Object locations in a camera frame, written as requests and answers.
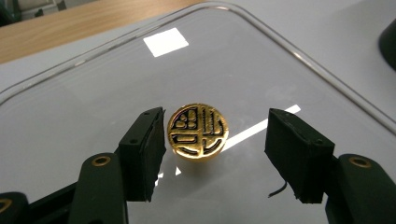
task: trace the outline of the coin engraving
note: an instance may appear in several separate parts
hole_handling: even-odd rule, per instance
[[[219,154],[228,132],[220,112],[204,104],[181,107],[168,123],[168,138],[174,152],[191,161],[207,161]]]

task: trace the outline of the wooden surface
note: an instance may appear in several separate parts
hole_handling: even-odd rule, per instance
[[[187,7],[203,0],[99,0],[0,28],[0,63]]]

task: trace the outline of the black object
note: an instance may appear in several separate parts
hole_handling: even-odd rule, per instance
[[[382,32],[378,45],[385,61],[396,70],[396,20]]]
[[[139,116],[115,153],[87,159],[77,183],[31,204],[22,193],[0,194],[0,223],[128,223],[125,201],[150,201],[164,153],[158,107]]]
[[[127,201],[151,201],[165,151],[163,109],[148,110],[122,137],[116,150]]]
[[[373,160],[346,154],[297,116],[270,109],[265,153],[302,203],[329,198],[330,224],[396,223],[396,185]]]
[[[4,2],[0,3],[0,27],[17,21],[21,21],[21,10],[18,0],[12,0],[9,5]]]
[[[334,143],[297,116],[270,109],[265,153],[302,203],[321,203]]]
[[[68,223],[128,223],[116,154],[102,153],[84,161]]]

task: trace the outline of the transparent plastic tray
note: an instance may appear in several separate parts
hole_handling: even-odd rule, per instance
[[[177,28],[188,46],[154,57],[144,38]],[[396,179],[393,120],[240,7],[182,9],[0,93],[0,191],[38,200],[78,180],[91,155],[113,152],[138,115],[213,105],[230,138],[270,107],[297,115]],[[264,154],[265,129],[204,163],[166,143],[151,203],[128,203],[130,223],[328,223],[323,204],[301,204]]]

